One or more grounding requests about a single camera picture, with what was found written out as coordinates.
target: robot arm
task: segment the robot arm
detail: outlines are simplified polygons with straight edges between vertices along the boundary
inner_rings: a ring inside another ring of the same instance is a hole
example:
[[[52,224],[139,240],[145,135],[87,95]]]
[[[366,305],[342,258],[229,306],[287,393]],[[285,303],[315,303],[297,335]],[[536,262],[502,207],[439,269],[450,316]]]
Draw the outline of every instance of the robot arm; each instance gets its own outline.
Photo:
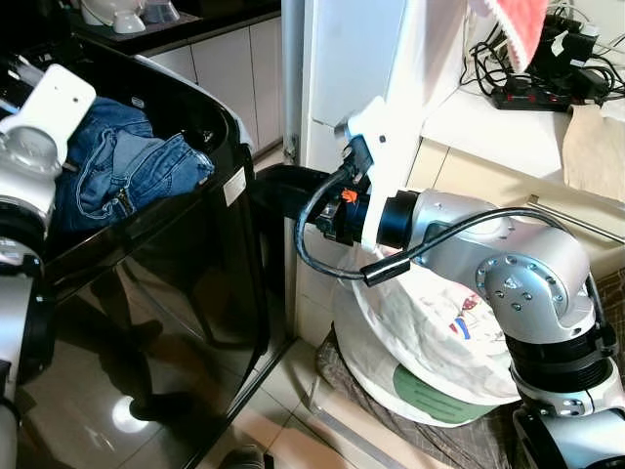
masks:
[[[9,76],[35,88],[21,109],[3,101],[3,109],[15,114],[0,120],[0,469],[16,465],[16,386],[52,359],[53,301],[43,287],[43,243],[67,139],[96,96],[58,65],[43,74],[16,58]]]
[[[374,238],[402,251],[356,272],[310,256],[306,222],[351,244],[366,231],[370,203],[379,205],[375,188],[367,193],[366,175],[385,157],[390,134],[382,134],[383,142],[375,126],[361,128],[349,135],[343,165],[295,217],[302,259],[327,275],[369,286],[417,262],[472,288],[491,305],[505,333],[523,401],[515,426],[534,466],[597,468],[602,461],[625,461],[625,393],[611,358],[615,334],[604,320],[582,246],[558,221],[534,209],[497,209],[449,193],[398,191],[384,195]]]

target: black cable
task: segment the black cable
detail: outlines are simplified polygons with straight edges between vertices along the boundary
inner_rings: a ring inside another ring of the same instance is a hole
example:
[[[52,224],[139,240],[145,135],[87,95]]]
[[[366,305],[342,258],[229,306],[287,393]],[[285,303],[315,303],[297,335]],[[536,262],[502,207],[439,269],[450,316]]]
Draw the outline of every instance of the black cable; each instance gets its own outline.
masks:
[[[486,96],[492,96],[492,93],[486,91],[486,89],[484,88],[484,85],[481,83],[481,77],[479,76],[479,67],[478,67],[479,61],[478,61],[477,52],[475,52],[473,55],[473,63],[476,67],[476,80],[478,81],[479,88]]]
[[[495,70],[491,70],[490,73],[503,73],[503,70],[495,69]],[[492,80],[495,83],[501,83],[503,81],[506,81],[507,79],[508,79],[508,77],[506,77],[506,76],[502,76],[501,78],[492,78]],[[470,85],[471,83],[475,83],[476,81],[478,81],[477,78],[472,78],[469,81],[464,81],[464,82],[460,83],[460,86]]]
[[[614,44],[609,44],[610,47],[616,47],[618,46],[621,42],[625,41],[625,36],[621,37],[618,41],[616,41]],[[608,52],[610,52],[610,49],[608,47],[604,47],[604,46],[599,46],[599,47],[603,47],[605,49],[604,52],[601,52],[600,54],[597,54],[598,56],[604,56],[605,54],[607,54]]]
[[[349,172],[343,167],[339,168],[338,171],[334,172],[330,175],[324,182],[321,184],[315,192],[312,194],[309,201],[306,203],[300,215],[298,216],[297,223],[295,225],[294,230],[294,238],[295,238],[295,248],[297,249],[298,254],[302,258],[304,262],[306,262],[309,266],[311,266],[316,271],[319,271],[323,274],[336,277],[336,278],[344,278],[348,280],[362,280],[364,279],[364,274],[362,272],[353,272],[353,271],[344,271],[342,269],[337,269],[335,267],[324,264],[320,261],[314,259],[306,249],[304,244],[304,228],[306,226],[306,222],[313,211],[314,206],[319,202],[319,200],[323,197],[323,195],[330,189],[332,186],[336,184],[340,184],[343,181],[349,179]]]
[[[490,30],[490,32],[488,33],[488,35],[486,36],[486,38],[485,38],[482,42],[487,43],[488,41],[490,41],[491,37],[492,37],[492,36],[493,36],[493,34],[497,31],[497,29],[498,29],[498,28],[499,28],[499,23],[495,24],[495,25],[492,27],[492,29]],[[497,35],[495,36],[495,39],[493,40],[493,43],[497,43],[497,42],[498,42],[498,39],[500,38],[500,36],[501,36],[502,34],[503,34],[503,31],[500,31],[500,32],[499,32],[499,34],[497,34]],[[471,53],[471,51],[475,50],[475,49],[476,49],[476,47],[477,47],[477,46],[473,46],[473,47],[469,50],[469,52]],[[468,84],[468,83],[473,83],[474,81],[477,81],[477,80],[474,78],[474,79],[472,79],[472,80],[470,80],[470,81],[468,81],[468,82],[466,82],[466,83],[463,83],[463,81],[462,81],[462,80],[463,80],[463,78],[465,77],[465,75],[467,74],[467,71],[468,71],[468,70],[467,70],[467,58],[466,58],[465,56],[463,56],[463,57],[462,57],[462,66],[463,66],[463,70],[462,70],[462,73],[460,74],[460,79],[458,80],[458,81],[459,81],[460,86],[464,86],[464,85],[466,85],[466,84]]]
[[[481,51],[478,51],[478,47],[482,46],[483,49]],[[478,54],[478,52],[483,52],[483,51],[490,51],[490,54],[492,56],[495,57],[495,59],[497,59],[497,62],[499,63],[499,65],[501,66],[502,69],[508,69],[508,67],[506,67],[503,63],[503,61],[501,60],[501,58],[497,55],[497,51],[495,51],[494,47],[491,46],[490,44],[486,43],[486,42],[479,42],[478,44],[476,44],[476,55]]]
[[[364,280],[364,274],[362,272],[356,271],[345,271],[343,269],[337,269],[335,267],[324,264],[320,261],[315,260],[307,251],[306,246],[304,244],[304,228],[306,226],[306,222],[313,211],[314,206],[319,202],[321,197],[335,184],[340,184],[341,182],[349,179],[350,173],[348,170],[343,167],[339,168],[338,171],[329,176],[323,184],[321,184],[314,194],[311,196],[307,204],[304,206],[300,215],[298,216],[297,224],[295,225],[295,247],[297,252],[300,254],[300,257],[304,262],[306,262],[313,269],[322,272],[323,274],[327,274],[336,278],[344,278],[349,280]],[[489,210],[487,212],[479,213],[478,215],[474,215],[469,217],[461,222],[456,223],[455,225],[447,228],[441,233],[435,235],[429,240],[417,245],[413,246],[410,249],[406,249],[403,251],[399,251],[396,254],[393,254],[389,257],[383,259],[385,266],[393,266],[395,264],[405,262],[406,260],[412,260],[415,257],[423,255],[425,252],[430,249],[438,246],[442,242],[450,239],[453,236],[458,235],[464,230],[478,225],[480,223],[487,222],[489,220],[494,220],[496,218],[504,218],[504,217],[526,217],[526,218],[534,218],[536,220],[540,220],[546,225],[556,228],[558,230],[562,230],[563,232],[572,236],[570,231],[561,224],[558,220],[553,218],[552,216],[534,209],[527,207],[512,207],[512,208],[498,208],[495,210]],[[375,262],[366,266],[367,268],[375,268],[376,265],[381,265],[382,261]],[[597,289],[597,285],[595,284],[595,279],[592,274],[588,274],[586,279],[586,288],[588,289],[589,295],[593,297],[593,301],[595,303],[595,313],[596,318],[599,324],[605,324],[604,317],[604,309],[599,301],[599,293]]]
[[[607,66],[609,66],[609,69],[612,71],[612,73],[614,73],[614,77],[616,78],[616,80],[618,80],[622,85],[625,85],[625,81],[623,81],[623,78],[621,77],[621,75],[618,74],[618,71],[616,70],[616,67],[614,67],[612,62],[610,62],[605,57],[598,56],[597,54],[593,54],[590,57],[592,59],[597,59],[599,61],[605,62],[607,64]]]
[[[609,83],[607,86],[608,92],[610,92],[614,88],[614,85],[616,83],[616,77],[614,76],[614,73],[612,73],[612,70],[610,70],[609,68],[605,68],[604,66],[590,65],[584,66],[584,69],[598,71],[603,76],[604,80]]]

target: cabinet door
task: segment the cabinet door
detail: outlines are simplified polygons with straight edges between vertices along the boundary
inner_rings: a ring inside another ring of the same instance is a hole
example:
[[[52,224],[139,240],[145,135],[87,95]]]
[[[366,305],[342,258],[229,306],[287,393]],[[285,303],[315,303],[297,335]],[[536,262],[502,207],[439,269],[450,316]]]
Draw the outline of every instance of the cabinet door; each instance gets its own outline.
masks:
[[[170,70],[175,71],[187,80],[197,83],[190,46],[183,46],[162,54],[157,54],[150,57],[150,59],[155,61],[157,64],[161,64]]]
[[[423,139],[417,156],[414,158],[412,171],[406,186],[414,191],[433,188],[442,168],[449,147],[432,140]]]
[[[280,18],[250,26],[258,146],[282,137],[282,34]]]
[[[258,148],[249,28],[191,45],[197,83],[243,120]]]

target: white shelf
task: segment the white shelf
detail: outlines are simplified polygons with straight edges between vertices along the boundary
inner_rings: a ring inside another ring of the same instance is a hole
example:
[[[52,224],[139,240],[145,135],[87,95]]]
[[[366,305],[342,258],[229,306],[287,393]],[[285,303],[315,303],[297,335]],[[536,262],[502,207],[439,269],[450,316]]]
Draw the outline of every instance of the white shelf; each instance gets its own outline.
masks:
[[[562,177],[564,112],[500,110],[470,87],[425,121],[422,136],[540,179]]]

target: tiled floor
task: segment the tiled floor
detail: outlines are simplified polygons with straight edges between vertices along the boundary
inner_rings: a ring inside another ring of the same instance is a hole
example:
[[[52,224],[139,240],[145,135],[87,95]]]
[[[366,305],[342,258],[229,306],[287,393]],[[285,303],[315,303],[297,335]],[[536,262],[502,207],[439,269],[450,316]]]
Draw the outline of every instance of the tiled floor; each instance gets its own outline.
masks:
[[[271,454],[276,469],[447,467],[327,388],[317,401],[349,430],[324,422],[307,406],[314,378],[314,348],[298,339],[198,469],[217,469],[231,449],[247,444]]]

